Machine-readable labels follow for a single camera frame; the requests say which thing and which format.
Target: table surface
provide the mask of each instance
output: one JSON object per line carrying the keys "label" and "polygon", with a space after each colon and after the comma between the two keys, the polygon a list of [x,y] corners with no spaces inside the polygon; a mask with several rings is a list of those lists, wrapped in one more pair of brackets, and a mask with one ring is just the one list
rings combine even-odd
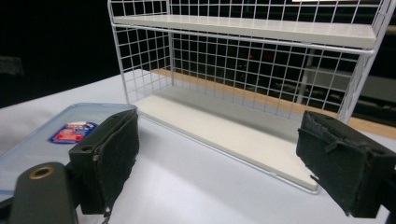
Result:
{"label": "table surface", "polygon": [[[0,154],[76,103],[125,104],[120,76],[0,109]],[[388,215],[381,207],[376,219],[346,217],[325,190],[303,192],[143,117],[139,134],[112,223],[385,223]],[[396,141],[368,135],[396,151]]]}

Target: white shelf panel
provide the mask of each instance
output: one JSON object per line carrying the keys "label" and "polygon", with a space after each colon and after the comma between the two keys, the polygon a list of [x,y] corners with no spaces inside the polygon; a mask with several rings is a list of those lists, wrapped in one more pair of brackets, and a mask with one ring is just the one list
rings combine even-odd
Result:
{"label": "white shelf panel", "polygon": [[359,49],[372,49],[376,41],[372,27],[364,24],[271,21],[184,15],[128,16],[115,17],[113,20],[116,24],[183,29],[226,35],[248,35]]}
{"label": "white shelf panel", "polygon": [[180,87],[157,92],[135,105],[139,114],[261,167],[273,176],[310,191],[318,189],[295,152],[300,122]]}
{"label": "white shelf panel", "polygon": [[323,88],[336,88],[345,91],[349,84],[352,73],[337,71],[328,68],[317,68],[315,66],[308,67],[304,70],[304,76],[307,76],[307,83],[309,85],[321,86]]}

